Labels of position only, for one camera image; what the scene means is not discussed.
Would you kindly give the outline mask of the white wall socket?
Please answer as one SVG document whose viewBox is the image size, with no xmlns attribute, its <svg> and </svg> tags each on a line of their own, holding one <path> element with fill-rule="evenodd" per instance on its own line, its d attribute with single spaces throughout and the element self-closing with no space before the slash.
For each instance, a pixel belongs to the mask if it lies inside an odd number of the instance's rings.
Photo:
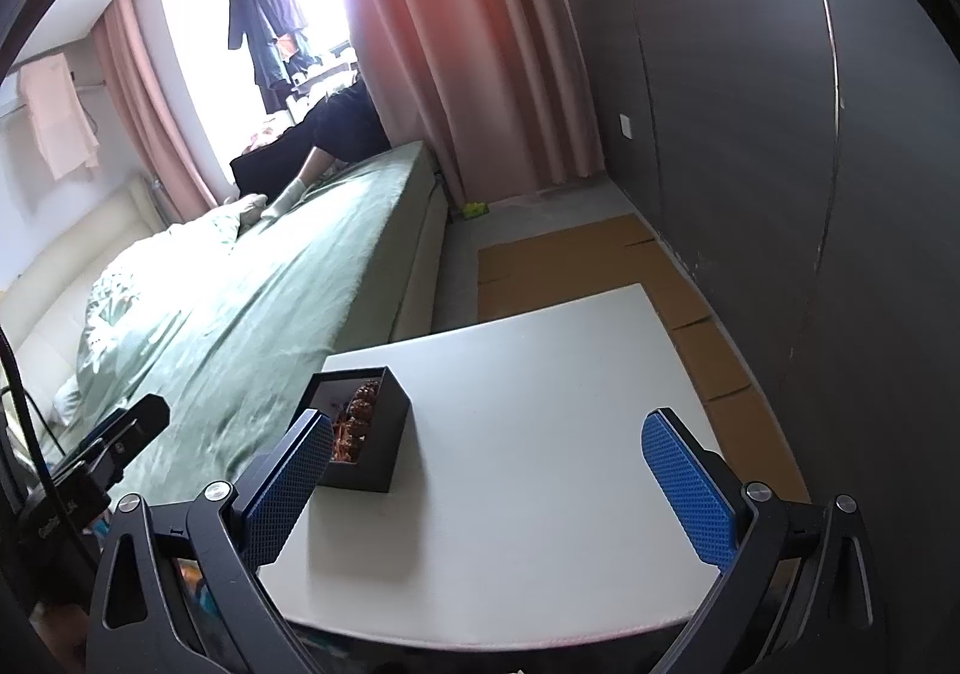
<svg viewBox="0 0 960 674">
<path fill-rule="evenodd" d="M 626 137 L 626 139 L 633 139 L 633 125 L 631 125 L 630 116 L 626 116 L 623 113 L 620 113 L 619 123 L 620 123 L 620 133 L 622 133 L 622 136 Z"/>
</svg>

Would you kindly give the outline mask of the small green object on floor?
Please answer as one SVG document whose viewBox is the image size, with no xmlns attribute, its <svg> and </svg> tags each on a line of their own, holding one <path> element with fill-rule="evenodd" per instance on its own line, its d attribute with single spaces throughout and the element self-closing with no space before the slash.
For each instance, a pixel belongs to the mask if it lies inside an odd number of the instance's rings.
<svg viewBox="0 0 960 674">
<path fill-rule="evenodd" d="M 482 203 L 482 201 L 475 201 L 475 203 L 467 203 L 464 208 L 462 208 L 462 217 L 466 220 L 477 219 L 477 217 L 482 217 L 482 215 L 487 214 L 488 204 Z"/>
</svg>

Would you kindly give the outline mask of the black jewelry box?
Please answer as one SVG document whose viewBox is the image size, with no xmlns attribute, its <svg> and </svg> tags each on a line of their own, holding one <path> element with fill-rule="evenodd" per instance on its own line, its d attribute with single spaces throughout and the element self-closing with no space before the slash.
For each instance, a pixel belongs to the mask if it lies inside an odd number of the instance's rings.
<svg viewBox="0 0 960 674">
<path fill-rule="evenodd" d="M 319 487 L 387 493 L 398 447 L 412 409 L 389 367 L 314 373 L 293 420 L 306 409 L 329 415 L 334 429 L 331 462 Z"/>
</svg>

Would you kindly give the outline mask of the hanging dark clothes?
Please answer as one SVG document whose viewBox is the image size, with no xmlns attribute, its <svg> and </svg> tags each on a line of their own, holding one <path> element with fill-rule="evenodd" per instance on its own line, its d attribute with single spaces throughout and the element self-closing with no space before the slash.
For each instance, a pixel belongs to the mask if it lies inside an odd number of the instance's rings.
<svg viewBox="0 0 960 674">
<path fill-rule="evenodd" d="M 228 0 L 228 48 L 247 47 L 268 115 L 285 110 L 293 76 L 316 63 L 304 27 L 296 0 Z"/>
</svg>

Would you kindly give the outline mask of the green bed sheet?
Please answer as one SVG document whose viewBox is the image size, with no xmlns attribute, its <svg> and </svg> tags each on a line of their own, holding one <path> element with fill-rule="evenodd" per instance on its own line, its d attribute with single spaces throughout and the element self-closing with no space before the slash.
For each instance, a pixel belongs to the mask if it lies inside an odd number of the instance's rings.
<svg viewBox="0 0 960 674">
<path fill-rule="evenodd" d="M 441 188 L 425 144 L 368 158 L 249 229 L 235 206 L 125 248 L 89 291 L 62 442 L 158 394 L 169 424 L 124 472 L 152 504 L 238 479 L 332 354 L 391 337 Z"/>
</svg>

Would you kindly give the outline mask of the flattened cardboard sheet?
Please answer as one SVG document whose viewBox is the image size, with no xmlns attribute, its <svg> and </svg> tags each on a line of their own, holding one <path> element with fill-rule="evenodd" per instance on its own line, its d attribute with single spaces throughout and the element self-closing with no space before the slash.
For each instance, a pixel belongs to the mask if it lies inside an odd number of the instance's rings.
<svg viewBox="0 0 960 674">
<path fill-rule="evenodd" d="M 478 318 L 576 318 L 584 345 L 718 447 L 740 479 L 809 492 L 775 414 L 703 295 L 651 229 L 625 214 L 478 252 Z"/>
</svg>

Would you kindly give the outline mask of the pink curtain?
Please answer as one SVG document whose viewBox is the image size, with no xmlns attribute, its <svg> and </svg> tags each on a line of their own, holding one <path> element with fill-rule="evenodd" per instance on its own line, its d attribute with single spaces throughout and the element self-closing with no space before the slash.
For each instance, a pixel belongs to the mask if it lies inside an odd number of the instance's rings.
<svg viewBox="0 0 960 674">
<path fill-rule="evenodd" d="M 347 13 L 384 130 L 431 147 L 455 204 L 604 167 L 565 0 L 347 0 Z"/>
</svg>

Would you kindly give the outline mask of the hanging pink shirt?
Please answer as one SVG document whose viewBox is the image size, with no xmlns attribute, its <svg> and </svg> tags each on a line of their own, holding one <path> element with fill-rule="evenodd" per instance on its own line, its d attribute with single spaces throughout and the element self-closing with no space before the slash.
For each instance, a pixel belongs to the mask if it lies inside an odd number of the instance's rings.
<svg viewBox="0 0 960 674">
<path fill-rule="evenodd" d="M 18 86 L 37 151 L 53 180 L 62 180 L 75 170 L 98 170 L 99 141 L 64 55 L 44 56 L 25 64 Z"/>
</svg>

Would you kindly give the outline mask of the person in black clothes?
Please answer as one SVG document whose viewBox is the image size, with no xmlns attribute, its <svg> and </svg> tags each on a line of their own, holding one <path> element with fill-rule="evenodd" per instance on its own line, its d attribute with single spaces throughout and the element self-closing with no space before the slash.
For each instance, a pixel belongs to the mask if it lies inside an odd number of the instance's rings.
<svg viewBox="0 0 960 674">
<path fill-rule="evenodd" d="M 359 77 L 317 102 L 275 141 L 231 162 L 239 196 L 267 199 L 263 219 L 278 219 L 296 206 L 329 170 L 389 151 L 392 144 Z"/>
</svg>

